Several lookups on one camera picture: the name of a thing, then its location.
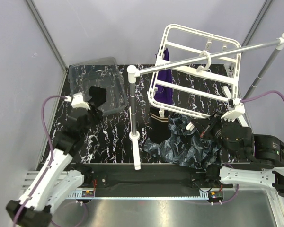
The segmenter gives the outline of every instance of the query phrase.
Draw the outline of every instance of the gray pole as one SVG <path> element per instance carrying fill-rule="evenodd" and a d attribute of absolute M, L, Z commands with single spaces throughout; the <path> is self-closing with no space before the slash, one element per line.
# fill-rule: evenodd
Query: gray pole
<path fill-rule="evenodd" d="M 247 46 L 249 44 L 249 42 L 251 41 L 251 38 L 253 37 L 254 33 L 256 32 L 257 28 L 259 27 L 259 25 L 261 24 L 264 16 L 266 15 L 266 13 L 268 12 L 269 8 L 271 7 L 272 3 L 275 0 L 266 0 L 262 6 L 262 8 L 260 9 L 254 23 L 252 24 L 250 30 L 247 33 L 247 36 L 245 37 L 242 46 Z"/>
<path fill-rule="evenodd" d="M 260 80 L 263 78 L 264 74 L 268 70 L 269 66 L 273 63 L 274 59 L 277 57 L 281 50 L 274 49 L 274 51 L 271 53 L 269 56 L 268 60 L 266 61 L 265 65 L 261 69 L 260 73 L 258 76 L 255 78 L 254 82 L 250 85 L 248 91 L 246 92 L 245 96 L 243 99 L 247 99 L 250 97 L 250 95 L 253 93 L 253 91 L 256 89 L 257 85 L 259 84 Z"/>
<path fill-rule="evenodd" d="M 35 18 L 36 23 L 38 24 L 38 26 L 40 28 L 40 31 L 44 35 L 44 38 L 47 41 L 49 47 L 52 49 L 53 54 L 55 55 L 55 57 L 56 57 L 57 61 L 59 62 L 61 68 L 63 69 L 64 72 L 66 72 L 69 65 L 66 65 L 66 63 L 63 60 L 63 57 L 59 53 L 55 43 L 53 42 L 52 37 L 50 36 L 50 34 L 49 34 L 41 16 L 40 16 L 40 13 L 39 13 L 36 5 L 34 4 L 34 1 L 33 0 L 25 0 L 25 2 L 27 3 L 29 10 L 31 11 L 33 17 Z"/>
<path fill-rule="evenodd" d="M 132 135 L 137 135 L 137 121 L 136 121 L 136 77 L 135 73 L 137 68 L 134 65 L 130 65 L 127 67 L 128 73 L 128 82 L 129 82 L 129 106 L 131 108 L 131 128 L 132 128 Z"/>
<path fill-rule="evenodd" d="M 279 45 L 280 43 L 281 43 L 281 40 L 276 39 L 275 41 L 272 41 L 272 42 L 269 42 L 269 43 L 248 45 L 248 46 L 244 46 L 244 47 L 240 47 L 240 48 L 231 49 L 229 51 L 212 53 L 212 54 L 210 54 L 210 56 L 211 56 L 211 58 L 220 58 L 220 57 L 224 57 L 224 56 L 227 56 L 227 55 L 230 55 L 230 54 L 243 53 L 243 52 L 246 52 L 246 51 L 257 50 L 257 49 L 261 49 L 261 48 L 264 48 L 264 47 L 276 46 L 276 45 Z M 176 68 L 176 67 L 179 67 L 179 66 L 188 65 L 188 64 L 200 62 L 200 61 L 203 61 L 203 60 L 207 60 L 207 57 L 206 56 L 200 56 L 200 57 L 189 58 L 189 59 L 181 60 L 181 61 L 174 61 L 174 62 L 167 63 L 167 64 L 164 64 L 164 65 L 158 65 L 158 66 L 153 66 L 153 67 L 149 67 L 149 68 L 146 68 L 146 69 L 139 70 L 139 73 L 140 73 L 140 76 L 141 76 L 143 74 L 153 73 L 153 72 L 157 72 L 157 71 L 161 71 L 161 70 L 173 69 L 173 68 Z"/>
<path fill-rule="evenodd" d="M 131 107 L 131 126 L 132 134 L 135 136 L 137 134 L 137 122 L 136 122 L 136 84 L 129 84 L 129 105 Z"/>

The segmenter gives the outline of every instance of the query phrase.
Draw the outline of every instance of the black bracket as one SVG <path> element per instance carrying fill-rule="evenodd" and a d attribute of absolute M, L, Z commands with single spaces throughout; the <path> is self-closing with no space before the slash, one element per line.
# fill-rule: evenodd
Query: black bracket
<path fill-rule="evenodd" d="M 15 218 L 20 206 L 19 201 L 10 200 L 8 202 L 6 210 L 12 220 Z M 46 206 L 43 211 L 35 211 L 33 208 L 24 207 L 17 224 L 22 227 L 48 227 L 51 220 L 50 206 Z"/>
<path fill-rule="evenodd" d="M 273 187 L 278 191 L 279 196 L 284 197 L 284 176 L 276 171 L 272 171 L 275 174 L 275 183 Z"/>
<path fill-rule="evenodd" d="M 107 173 L 99 172 L 94 173 L 94 179 L 97 182 L 97 188 L 106 188 L 107 187 Z"/>

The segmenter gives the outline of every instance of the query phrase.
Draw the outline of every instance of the black garment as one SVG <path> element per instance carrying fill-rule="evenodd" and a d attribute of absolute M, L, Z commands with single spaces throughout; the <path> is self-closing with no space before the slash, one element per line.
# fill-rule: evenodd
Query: black garment
<path fill-rule="evenodd" d="M 89 96 L 91 97 L 91 99 L 87 102 L 93 104 L 96 108 L 98 108 L 104 102 L 106 102 L 106 94 L 107 91 L 105 88 L 91 86 L 89 88 Z"/>
<path fill-rule="evenodd" d="M 169 112 L 165 110 L 164 117 L 160 117 L 159 109 L 151 107 L 150 115 L 151 130 L 148 133 L 148 137 L 152 142 L 160 144 L 171 136 L 171 132 L 169 130 Z"/>
<path fill-rule="evenodd" d="M 143 150 L 165 163 L 175 163 L 195 169 L 206 169 L 212 163 L 221 163 L 220 146 L 212 140 L 200 138 L 196 129 L 186 130 L 191 117 L 178 113 L 169 117 L 171 137 L 160 144 L 147 139 Z"/>

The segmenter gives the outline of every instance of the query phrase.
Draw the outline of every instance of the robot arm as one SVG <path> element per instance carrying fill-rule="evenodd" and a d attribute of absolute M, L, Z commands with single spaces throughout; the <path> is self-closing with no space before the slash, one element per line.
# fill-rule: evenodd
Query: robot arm
<path fill-rule="evenodd" d="M 37 175 L 36 179 L 17 201 L 9 201 L 6 209 L 14 219 L 20 206 L 29 199 L 23 207 L 17 224 L 22 227 L 49 226 L 52 216 L 68 194 L 83 183 L 91 183 L 92 171 L 89 167 L 77 164 L 68 175 L 56 185 L 58 177 L 72 161 L 84 143 L 85 134 L 92 126 L 102 120 L 102 112 L 93 105 L 84 102 L 81 93 L 67 97 L 73 107 L 68 116 L 66 126 L 57 132 L 53 146 L 53 161 L 50 155 Z M 33 187 L 39 184 L 32 196 L 29 196 Z"/>
<path fill-rule="evenodd" d="M 208 166 L 206 178 L 222 184 L 249 184 L 278 191 L 284 197 L 284 143 L 269 135 L 256 135 L 235 120 L 244 113 L 240 100 L 231 100 L 232 110 L 216 112 L 208 119 L 193 119 L 187 126 L 199 131 L 203 139 L 214 140 L 231 158 L 244 164 L 234 169 Z"/>

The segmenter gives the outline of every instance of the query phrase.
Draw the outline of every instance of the white wall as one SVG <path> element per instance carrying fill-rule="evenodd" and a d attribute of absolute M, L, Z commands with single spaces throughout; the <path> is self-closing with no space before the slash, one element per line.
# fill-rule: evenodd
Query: white wall
<path fill-rule="evenodd" d="M 23 0 L 0 0 L 0 227 L 5 206 L 19 197 L 44 138 L 43 100 L 57 94 L 62 69 Z M 47 106 L 49 117 L 53 103 Z"/>
<path fill-rule="evenodd" d="M 113 56 L 154 63 L 168 24 L 242 42 L 264 0 L 34 0 L 66 64 Z M 192 40 L 184 44 L 195 47 Z M 183 55 L 171 55 L 172 60 Z"/>
<path fill-rule="evenodd" d="M 284 32 L 284 0 L 275 1 L 257 30 L 252 44 L 271 41 Z M 273 48 L 247 52 L 242 57 L 239 86 L 244 95 Z M 284 49 L 279 53 L 252 96 L 269 90 L 284 94 Z M 254 133 L 270 134 L 284 142 L 284 104 L 277 94 L 246 104 Z"/>

